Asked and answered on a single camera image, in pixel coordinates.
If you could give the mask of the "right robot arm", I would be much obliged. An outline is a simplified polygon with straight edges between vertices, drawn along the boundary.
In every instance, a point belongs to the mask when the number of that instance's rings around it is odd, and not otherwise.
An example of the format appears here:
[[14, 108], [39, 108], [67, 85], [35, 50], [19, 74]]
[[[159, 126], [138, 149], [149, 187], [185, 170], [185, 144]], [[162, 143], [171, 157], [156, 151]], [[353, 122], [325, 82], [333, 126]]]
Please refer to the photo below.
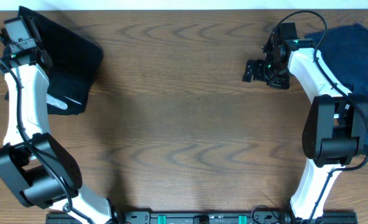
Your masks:
[[280, 223], [343, 223], [353, 219], [352, 215], [325, 215], [323, 209], [338, 176], [364, 166], [363, 162], [354, 167], [350, 163], [368, 141], [368, 102], [340, 83], [318, 47], [311, 39], [268, 43], [265, 59], [248, 60], [242, 78], [287, 90], [293, 75], [311, 102], [302, 133], [306, 165]]

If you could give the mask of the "black shorts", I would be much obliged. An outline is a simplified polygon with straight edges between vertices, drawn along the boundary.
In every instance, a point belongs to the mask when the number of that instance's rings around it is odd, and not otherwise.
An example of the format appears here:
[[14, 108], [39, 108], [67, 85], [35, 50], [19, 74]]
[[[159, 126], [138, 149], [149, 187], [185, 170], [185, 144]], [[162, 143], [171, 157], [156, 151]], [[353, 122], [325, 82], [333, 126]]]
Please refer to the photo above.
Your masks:
[[[38, 48], [52, 59], [50, 69], [42, 68], [49, 78], [47, 111], [49, 114], [77, 115], [85, 111], [88, 94], [103, 60], [103, 50], [64, 26], [21, 6], [18, 16], [31, 16], [42, 39]], [[5, 28], [2, 30], [7, 48]]]

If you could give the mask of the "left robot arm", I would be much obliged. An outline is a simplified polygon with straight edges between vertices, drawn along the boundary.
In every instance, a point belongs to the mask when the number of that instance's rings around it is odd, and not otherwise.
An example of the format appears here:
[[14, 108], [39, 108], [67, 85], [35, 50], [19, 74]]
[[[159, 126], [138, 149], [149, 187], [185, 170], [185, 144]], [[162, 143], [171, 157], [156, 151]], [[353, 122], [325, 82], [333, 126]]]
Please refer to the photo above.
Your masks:
[[0, 58], [0, 64], [9, 93], [2, 181], [25, 207], [61, 211], [80, 223], [117, 223], [110, 201], [83, 185], [76, 160], [50, 133], [46, 51], [19, 50]]

